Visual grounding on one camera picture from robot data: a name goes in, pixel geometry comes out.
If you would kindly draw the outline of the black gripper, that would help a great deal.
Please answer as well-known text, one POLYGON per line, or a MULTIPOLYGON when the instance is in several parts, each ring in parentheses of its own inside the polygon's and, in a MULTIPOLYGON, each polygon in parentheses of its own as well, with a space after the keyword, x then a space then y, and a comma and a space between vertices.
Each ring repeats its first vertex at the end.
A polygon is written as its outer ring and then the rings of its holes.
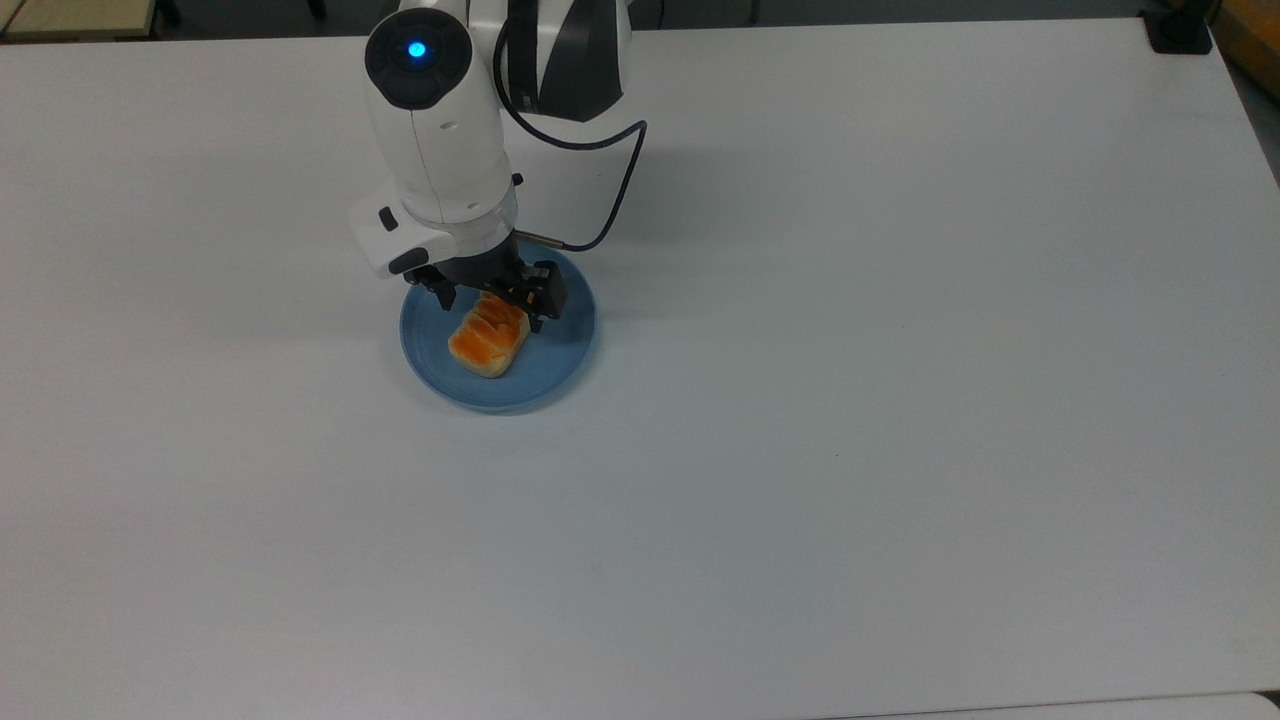
POLYGON ((435 296, 444 313, 454 306, 461 287, 493 293, 518 309, 531 334, 541 332, 545 319, 558 320, 564 313, 570 292, 561 266, 550 259, 525 260, 513 236, 479 255, 434 263, 426 258, 424 250, 406 254, 404 263, 421 264, 404 266, 404 281, 435 296))

